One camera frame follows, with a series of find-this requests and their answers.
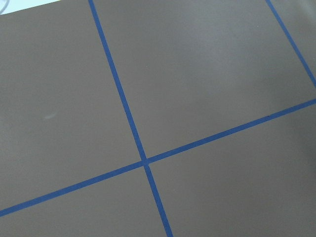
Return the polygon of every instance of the gray floor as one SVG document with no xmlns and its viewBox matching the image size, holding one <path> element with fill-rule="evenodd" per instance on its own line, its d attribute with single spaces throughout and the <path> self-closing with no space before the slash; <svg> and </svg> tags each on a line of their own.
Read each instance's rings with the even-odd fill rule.
<svg viewBox="0 0 316 237">
<path fill-rule="evenodd" d="M 0 16 L 1 236 L 315 236 L 316 2 L 272 4 Z"/>
</svg>

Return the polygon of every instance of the white surface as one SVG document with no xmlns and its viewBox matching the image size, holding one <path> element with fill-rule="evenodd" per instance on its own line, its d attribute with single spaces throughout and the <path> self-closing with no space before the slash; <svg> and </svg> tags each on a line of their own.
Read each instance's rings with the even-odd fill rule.
<svg viewBox="0 0 316 237">
<path fill-rule="evenodd" d="M 6 9 L 3 11 L 3 14 L 31 8 L 34 6 L 40 6 L 47 3 L 55 2 L 59 0 L 10 0 L 9 5 L 6 7 Z"/>
</svg>

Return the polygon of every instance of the blue tape strip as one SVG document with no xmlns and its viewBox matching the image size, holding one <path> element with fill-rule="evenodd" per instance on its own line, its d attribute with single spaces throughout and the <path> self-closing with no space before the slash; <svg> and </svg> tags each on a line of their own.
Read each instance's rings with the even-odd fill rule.
<svg viewBox="0 0 316 237">
<path fill-rule="evenodd" d="M 22 209 L 30 207 L 30 206 L 34 206 L 34 205 L 39 204 L 41 202 L 48 201 L 50 199 L 59 197 L 61 195 L 68 194 L 68 193 L 76 191 L 78 189 L 82 189 L 82 188 L 90 186 L 92 184 L 95 184 L 95 183 L 101 182 L 103 180 L 112 178 L 114 176 L 117 176 L 117 175 L 129 172 L 131 170 L 137 169 L 137 168 L 139 168 L 141 166 L 143 166 L 143 163 L 141 161 L 139 161 L 139 162 L 136 162 L 134 164 L 130 164 L 130 165 L 127 165 L 125 167 L 122 167 L 120 169 L 113 170 L 111 172 L 99 175 L 97 177 L 94 177 L 94 178 L 82 181 L 80 183 L 77 183 L 77 184 L 68 186 L 66 188 L 54 191 L 52 193 L 43 195 L 41 197 L 37 197 L 35 199 L 32 199 L 32 200 L 29 200 L 29 201 L 17 204 L 15 206 L 3 209 L 3 210 L 0 211 L 0 217 L 8 215 L 8 214 L 16 212 L 16 211 L 19 211 L 19 210 L 22 210 Z"/>
<path fill-rule="evenodd" d="M 314 84 L 314 86 L 316 87 L 316 79 L 312 73 L 312 71 L 310 70 L 310 67 L 308 66 L 307 62 L 305 61 L 303 55 L 301 54 L 300 50 L 298 49 L 294 39 L 292 38 L 290 32 L 287 30 L 285 24 L 283 23 L 281 17 L 279 16 L 279 14 L 277 13 L 277 10 L 275 9 L 275 7 L 273 6 L 273 4 L 271 3 L 270 0 L 266 0 L 266 3 L 268 4 L 269 8 L 271 9 L 272 13 L 274 14 L 274 16 L 276 17 L 276 20 L 278 21 L 278 23 L 280 24 L 282 30 L 284 31 L 288 41 L 290 42 L 290 44 L 292 45 L 296 55 L 299 57 L 299 59 L 301 60 L 301 63 L 303 64 L 305 71 L 307 72 L 308 76 L 310 77 L 312 83 Z"/>
<path fill-rule="evenodd" d="M 134 140 L 135 140 L 135 143 L 136 143 L 136 146 L 137 146 L 140 158 L 141 158 L 141 160 L 143 162 L 145 173 L 146 173 L 148 182 L 150 184 L 150 187 L 152 189 L 152 193 L 153 193 L 153 196 L 154 196 L 154 199 L 155 199 L 155 202 L 156 202 L 156 205 L 157 205 L 157 208 L 158 208 L 158 211 L 159 211 L 159 214 L 160 214 L 160 217 L 161 217 L 164 229 L 166 231 L 167 236 L 168 237 L 172 237 L 173 234 L 172 234 L 172 231 L 171 231 L 171 227 L 170 227 L 170 224 L 168 222 L 168 218 L 167 218 L 166 212 L 165 212 L 165 210 L 163 208 L 163 205 L 162 205 L 162 202 L 161 202 L 161 199 L 160 199 L 160 195 L 158 193 L 158 190 L 157 190 L 157 187 L 156 187 L 156 184 L 155 184 L 155 181 L 154 181 L 153 174 L 152 174 L 152 172 L 151 172 L 151 170 L 149 168 L 149 165 L 147 163 L 147 157 L 146 157 L 146 154 L 145 154 L 142 142 L 140 140 L 140 137 L 139 137 L 139 134 L 138 134 L 138 131 L 137 131 L 137 128 L 136 128 L 136 125 L 135 125 L 132 113 L 130 111 L 130 108 L 129 108 L 129 105 L 128 105 L 125 93 L 123 91 L 123 87 L 122 87 L 122 85 L 120 83 L 119 76 L 118 76 L 118 73 L 117 73 L 117 70 L 116 70 L 113 58 L 111 56 L 110 49 L 109 49 L 109 46 L 108 46 L 105 34 L 103 32 L 103 29 L 102 29 L 102 26 L 101 26 L 101 23 L 100 23 L 100 20 L 99 20 L 99 17 L 98 17 L 98 14 L 97 14 L 97 11 L 96 11 L 96 8 L 95 8 L 95 5 L 94 5 L 94 2 L 93 2 L 93 0 L 88 0 L 88 1 L 89 1 L 91 12 L 92 12 L 92 15 L 93 15 L 93 18 L 94 18 L 94 21 L 95 21 L 95 25 L 97 27 L 97 30 L 98 30 L 98 33 L 99 33 L 99 36 L 100 36 L 100 39 L 101 39 L 101 42 L 102 42 L 102 45 L 103 45 L 103 48 L 104 48 L 104 52 L 105 52 L 105 54 L 107 56 L 107 59 L 108 59 L 108 62 L 109 62 L 109 66 L 110 66 L 110 69 L 111 69 L 111 72 L 112 72 L 115 84 L 116 84 L 117 89 L 118 89 L 119 97 L 120 97 L 122 105 L 124 107 L 124 110 L 125 110 L 125 113 L 126 113 L 126 117 L 127 117 L 130 129 L 131 129 L 131 131 L 133 133 L 133 137 L 134 137 Z"/>
<path fill-rule="evenodd" d="M 291 107 L 291 108 L 288 108 L 288 109 L 285 109 L 285 110 L 276 112 L 276 113 L 274 113 L 274 114 L 265 116 L 265 117 L 263 117 L 263 118 L 256 119 L 256 120 L 254 120 L 254 121 L 245 123 L 245 124 L 243 124 L 243 125 L 240 125 L 240 126 L 237 126 L 237 127 L 231 128 L 231 129 L 228 129 L 228 130 L 226 130 L 226 131 L 217 133 L 217 134 L 215 134 L 215 135 L 212 135 L 212 136 L 209 136 L 209 137 L 200 139 L 200 140 L 198 140 L 198 141 L 195 141 L 195 142 L 186 144 L 186 145 L 184 145 L 184 146 L 175 148 L 175 149 L 170 150 L 170 151 L 168 151 L 168 152 L 164 152 L 164 153 L 161 153 L 161 154 L 159 154 L 159 155 L 153 156 L 153 157 L 151 157 L 151 158 L 148 158 L 148 163 L 153 163 L 153 162 L 156 162 L 156 161 L 158 161 L 158 160 L 161 160 L 161 159 L 164 159 L 164 158 L 173 156 L 173 155 L 175 155 L 175 154 L 178 154 L 178 153 L 187 151 L 187 150 L 189 150 L 189 149 L 192 149 L 192 148 L 195 148 L 195 147 L 204 145 L 204 144 L 206 144 L 206 143 L 215 141 L 215 140 L 220 139 L 220 138 L 222 138 L 222 137 L 226 137 L 226 136 L 231 135 L 231 134 L 233 134 L 233 133 L 237 133 L 237 132 L 240 132 L 240 131 L 242 131 L 242 130 L 248 129 L 248 128 L 250 128 L 250 127 L 254 127 L 254 126 L 259 125 L 259 124 L 261 124 L 261 123 L 264 123 L 264 122 L 267 122 L 267 121 L 276 119 L 276 118 L 278 118 L 278 117 L 281 117 L 281 116 L 290 114 L 290 113 L 292 113 L 292 112 L 295 112 L 295 111 L 297 111 L 297 110 L 303 109 L 303 108 L 305 108 L 305 107 L 308 107 L 308 106 L 311 106 L 311 105 L 314 105 L 314 104 L 316 104 L 316 99 L 313 99 L 313 100 L 307 101 L 307 102 L 305 102 L 305 103 L 302 103 L 302 104 L 293 106 L 293 107 Z"/>
</svg>

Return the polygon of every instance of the blue line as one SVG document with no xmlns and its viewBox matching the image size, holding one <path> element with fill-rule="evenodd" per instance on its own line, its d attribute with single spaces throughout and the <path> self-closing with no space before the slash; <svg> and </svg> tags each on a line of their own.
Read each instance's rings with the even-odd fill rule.
<svg viewBox="0 0 316 237">
<path fill-rule="evenodd" d="M 141 161 L 139 161 L 139 162 L 127 165 L 125 167 L 113 170 L 111 172 L 99 175 L 97 177 L 94 177 L 94 178 L 82 181 L 80 183 L 68 186 L 66 188 L 54 191 L 52 193 L 43 195 L 41 197 L 37 197 L 35 199 L 32 199 L 32 200 L 29 200 L 29 201 L 17 204 L 15 206 L 12 206 L 12 207 L 9 207 L 9 208 L 3 209 L 3 210 L 0 210 L 0 217 L 8 215 L 8 214 L 16 212 L 16 211 L 20 211 L 20 210 L 22 210 L 24 208 L 27 208 L 27 207 L 30 207 L 30 206 L 34 206 L 34 205 L 39 204 L 41 202 L 45 202 L 45 201 L 48 201 L 50 199 L 53 199 L 53 198 L 56 198 L 56 197 L 68 194 L 68 193 L 76 191 L 78 189 L 82 189 L 82 188 L 90 186 L 92 184 L 95 184 L 95 183 L 101 182 L 103 180 L 112 178 L 114 176 L 117 176 L 117 175 L 129 172 L 131 170 L 137 169 L 137 168 L 139 168 L 141 166 L 143 166 L 143 164 L 142 164 Z"/>
<path fill-rule="evenodd" d="M 275 9 L 275 7 L 273 6 L 273 4 L 271 3 L 270 0 L 266 0 L 266 3 L 268 4 L 269 8 L 271 9 L 272 13 L 274 14 L 274 16 L 276 17 L 276 20 L 278 21 L 278 23 L 280 24 L 282 30 L 284 31 L 288 41 L 290 41 L 295 53 L 297 54 L 297 56 L 299 57 L 299 59 L 301 60 L 301 63 L 303 64 L 308 76 L 310 77 L 312 83 L 314 84 L 314 86 L 316 87 L 316 79 L 312 73 L 312 71 L 310 70 L 310 67 L 308 66 L 307 62 L 305 61 L 303 55 L 301 54 L 300 50 L 298 49 L 294 39 L 292 38 L 290 32 L 287 30 L 285 24 L 283 23 L 281 17 L 279 16 L 279 14 L 277 13 L 277 10 Z"/>
<path fill-rule="evenodd" d="M 94 18 L 94 21 L 95 21 L 95 25 L 97 27 L 97 30 L 98 30 L 98 33 L 99 33 L 99 36 L 100 36 L 100 40 L 101 40 L 103 48 L 104 48 L 104 52 L 105 52 L 105 54 L 107 56 L 107 59 L 108 59 L 108 62 L 109 62 L 109 66 L 110 66 L 110 69 L 111 69 L 111 72 L 112 72 L 115 84 L 116 84 L 117 89 L 118 89 L 118 94 L 119 94 L 120 100 L 121 100 L 122 105 L 124 107 L 124 110 L 125 110 L 125 113 L 126 113 L 126 117 L 127 117 L 130 129 L 131 129 L 131 131 L 133 133 L 133 137 L 134 137 L 134 140 L 135 140 L 135 143 L 136 143 L 136 146 L 137 146 L 140 158 L 141 158 L 141 160 L 143 162 L 145 173 L 146 173 L 148 182 L 150 184 L 150 187 L 152 189 L 152 193 L 153 193 L 153 196 L 154 196 L 154 199 L 155 199 L 155 202 L 156 202 L 156 205 L 157 205 L 157 208 L 158 208 L 158 211 L 159 211 L 159 214 L 160 214 L 160 217 L 161 217 L 161 220 L 162 220 L 165 232 L 166 232 L 168 237 L 173 237 L 173 234 L 172 234 L 169 222 L 168 222 L 168 218 L 167 218 L 166 212 L 165 212 L 165 210 L 163 208 L 163 205 L 162 205 L 162 202 L 161 202 L 161 199 L 160 199 L 160 195 L 158 193 L 158 190 L 157 190 L 157 187 L 156 187 L 156 184 L 155 184 L 155 181 L 154 181 L 153 174 L 152 174 L 152 172 L 150 170 L 150 167 L 149 167 L 149 165 L 147 163 L 147 157 L 146 157 L 146 154 L 145 154 L 142 142 L 140 140 L 140 137 L 139 137 L 139 134 L 138 134 L 138 131 L 137 131 L 137 128 L 136 128 L 136 125 L 135 125 L 132 113 L 130 111 L 130 108 L 129 108 L 129 105 L 128 105 L 125 93 L 123 91 L 123 87 L 122 87 L 122 85 L 120 83 L 119 76 L 118 76 L 118 73 L 117 73 L 117 70 L 116 70 L 113 58 L 111 56 L 110 49 L 109 49 L 109 46 L 108 46 L 105 34 L 103 32 L 103 29 L 102 29 L 102 26 L 101 26 L 101 23 L 100 23 L 100 20 L 99 20 L 98 13 L 96 11 L 96 8 L 95 8 L 93 0 L 88 0 L 88 1 L 89 1 L 91 12 L 92 12 L 92 15 L 93 15 L 93 18 Z"/>
<path fill-rule="evenodd" d="M 220 138 L 223 138 L 223 137 L 229 136 L 229 135 L 231 135 L 231 134 L 240 132 L 240 131 L 245 130 L 245 129 L 248 129 L 248 128 L 250 128 L 250 127 L 254 127 L 254 126 L 256 126 L 256 125 L 259 125 L 259 124 L 261 124 L 261 123 L 264 123 L 264 122 L 267 122 L 267 121 L 276 119 L 276 118 L 278 118 L 278 117 L 281 117 L 281 116 L 290 114 L 290 113 L 292 113 L 292 112 L 295 112 L 295 111 L 297 111 L 297 110 L 303 109 L 303 108 L 305 108 L 305 107 L 308 107 L 308 106 L 311 106 L 311 105 L 314 105 L 314 104 L 316 104 L 316 99 L 313 99 L 313 100 L 307 101 L 307 102 L 305 102 L 305 103 L 302 103 L 302 104 L 293 106 L 293 107 L 291 107 L 291 108 L 288 108 L 288 109 L 285 109 L 285 110 L 276 112 L 276 113 L 271 114 L 271 115 L 269 115 L 269 116 L 265 116 L 265 117 L 263 117 L 263 118 L 259 118 L 259 119 L 257 119 L 257 120 L 254 120 L 254 121 L 245 123 L 245 124 L 243 124 L 243 125 L 240 125 L 240 126 L 237 126 L 237 127 L 231 128 L 231 129 L 228 129 L 228 130 L 226 130 L 226 131 L 223 131 L 223 132 L 214 134 L 214 135 L 212 135 L 212 136 L 209 136 L 209 137 L 206 137 L 206 138 L 197 140 L 197 141 L 195 141 L 195 142 L 192 142 L 192 143 L 186 144 L 186 145 L 184 145 L 184 146 L 181 146 L 181 147 L 175 148 L 175 149 L 173 149 L 173 150 L 170 150 L 170 151 L 168 151 L 168 152 L 164 152 L 164 153 L 161 153 L 161 154 L 159 154 L 159 155 L 153 156 L 153 157 L 151 157 L 151 158 L 148 158 L 148 163 L 153 163 L 153 162 L 156 162 L 156 161 L 158 161 L 158 160 L 161 160 L 161 159 L 164 159 L 164 158 L 173 156 L 173 155 L 175 155 L 175 154 L 178 154 L 178 153 L 181 153 L 181 152 L 190 150 L 190 149 L 192 149 L 192 148 L 195 148 L 195 147 L 204 145 L 204 144 L 206 144 L 206 143 L 209 143 L 209 142 L 218 140 L 218 139 L 220 139 Z"/>
</svg>

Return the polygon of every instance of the gray tile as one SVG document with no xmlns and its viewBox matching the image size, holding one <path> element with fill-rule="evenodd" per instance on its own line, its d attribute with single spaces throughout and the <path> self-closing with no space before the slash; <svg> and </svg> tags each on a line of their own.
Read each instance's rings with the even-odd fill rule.
<svg viewBox="0 0 316 237">
<path fill-rule="evenodd" d="M 164 237 L 144 169 L 0 218 L 6 237 Z"/>
<path fill-rule="evenodd" d="M 139 161 L 88 2 L 0 18 L 0 209 Z"/>
<path fill-rule="evenodd" d="M 151 165 L 175 236 L 313 237 L 316 107 Z"/>
<path fill-rule="evenodd" d="M 272 3 L 315 76 L 316 1 L 273 0 Z"/>
<path fill-rule="evenodd" d="M 264 1 L 95 4 L 149 157 L 316 95 Z"/>
</svg>

